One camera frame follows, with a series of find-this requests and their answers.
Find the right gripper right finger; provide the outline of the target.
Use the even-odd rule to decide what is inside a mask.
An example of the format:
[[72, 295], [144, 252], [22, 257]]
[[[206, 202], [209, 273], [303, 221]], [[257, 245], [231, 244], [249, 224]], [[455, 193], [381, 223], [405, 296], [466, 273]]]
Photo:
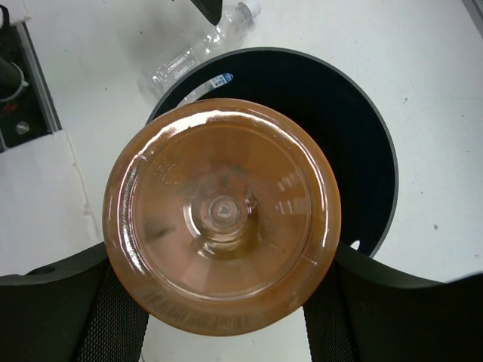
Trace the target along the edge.
[[480, 361], [482, 276], [440, 283], [340, 248], [303, 312], [313, 361]]

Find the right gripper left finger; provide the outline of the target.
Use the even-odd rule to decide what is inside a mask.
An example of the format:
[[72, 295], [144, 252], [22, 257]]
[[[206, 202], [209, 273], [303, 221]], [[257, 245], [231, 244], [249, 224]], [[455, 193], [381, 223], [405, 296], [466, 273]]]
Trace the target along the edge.
[[138, 361], [148, 318], [99, 243], [1, 278], [1, 359]]

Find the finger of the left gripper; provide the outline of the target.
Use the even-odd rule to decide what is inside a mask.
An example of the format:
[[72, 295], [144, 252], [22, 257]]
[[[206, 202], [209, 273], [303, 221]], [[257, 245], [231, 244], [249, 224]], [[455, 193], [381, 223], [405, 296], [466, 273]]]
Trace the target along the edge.
[[191, 0], [205, 19], [216, 26], [222, 17], [223, 0]]

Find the orange plastic bottle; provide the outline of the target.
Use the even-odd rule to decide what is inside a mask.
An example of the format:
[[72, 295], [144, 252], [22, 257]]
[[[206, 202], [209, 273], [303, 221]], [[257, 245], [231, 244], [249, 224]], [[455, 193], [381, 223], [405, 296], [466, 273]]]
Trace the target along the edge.
[[142, 128], [103, 199], [109, 261], [180, 330], [235, 336], [301, 307], [334, 259], [341, 201], [315, 140], [245, 100], [201, 100]]

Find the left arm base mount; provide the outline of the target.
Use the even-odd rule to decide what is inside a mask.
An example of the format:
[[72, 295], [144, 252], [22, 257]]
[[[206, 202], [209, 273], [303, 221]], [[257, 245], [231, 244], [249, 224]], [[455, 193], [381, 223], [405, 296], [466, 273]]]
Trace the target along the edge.
[[1, 2], [1, 152], [63, 129], [26, 21], [25, 1]]

